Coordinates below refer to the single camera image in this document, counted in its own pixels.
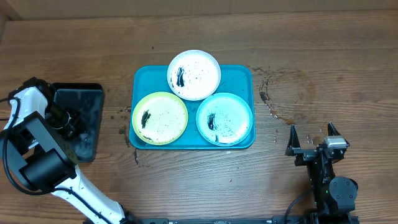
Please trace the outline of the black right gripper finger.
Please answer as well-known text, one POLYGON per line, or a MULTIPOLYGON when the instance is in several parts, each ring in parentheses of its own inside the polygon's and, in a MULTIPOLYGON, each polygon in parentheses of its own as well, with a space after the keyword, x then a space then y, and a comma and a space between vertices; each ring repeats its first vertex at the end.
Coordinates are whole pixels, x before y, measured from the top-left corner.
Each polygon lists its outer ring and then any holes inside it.
POLYGON ((294 124, 290 127, 290 137, 287 148, 300 148, 299 137, 297 136, 297 131, 294 124))
POLYGON ((328 123, 328 136, 340 136, 340 133, 337 131, 332 122, 328 123))

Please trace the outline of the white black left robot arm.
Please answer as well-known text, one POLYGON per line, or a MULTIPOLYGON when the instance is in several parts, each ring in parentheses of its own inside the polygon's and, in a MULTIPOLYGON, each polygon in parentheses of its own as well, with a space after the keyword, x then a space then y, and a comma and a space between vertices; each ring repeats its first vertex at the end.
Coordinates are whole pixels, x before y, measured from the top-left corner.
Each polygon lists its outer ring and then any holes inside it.
POLYGON ((87 223, 139 223, 97 189, 79 168, 95 158, 104 103, 98 83, 48 83, 32 77, 4 99, 1 160, 10 183, 27 195, 52 194, 87 223))

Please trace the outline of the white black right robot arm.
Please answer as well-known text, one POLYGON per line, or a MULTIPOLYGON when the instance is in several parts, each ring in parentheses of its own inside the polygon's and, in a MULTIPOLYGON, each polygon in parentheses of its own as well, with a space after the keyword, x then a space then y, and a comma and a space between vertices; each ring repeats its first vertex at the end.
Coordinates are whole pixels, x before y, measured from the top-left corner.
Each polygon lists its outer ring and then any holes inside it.
POLYGON ((290 127, 290 137, 285 151, 286 156, 295 157, 296 166, 305 166, 311 188, 298 196, 284 214, 284 223, 358 223, 352 217, 358 184, 353 179, 338 177, 333 164, 345 158, 349 142, 328 123, 328 136, 315 149, 302 149, 295 126, 290 127), (301 217, 289 215, 292 207, 302 198, 312 193, 315 208, 308 209, 301 217))

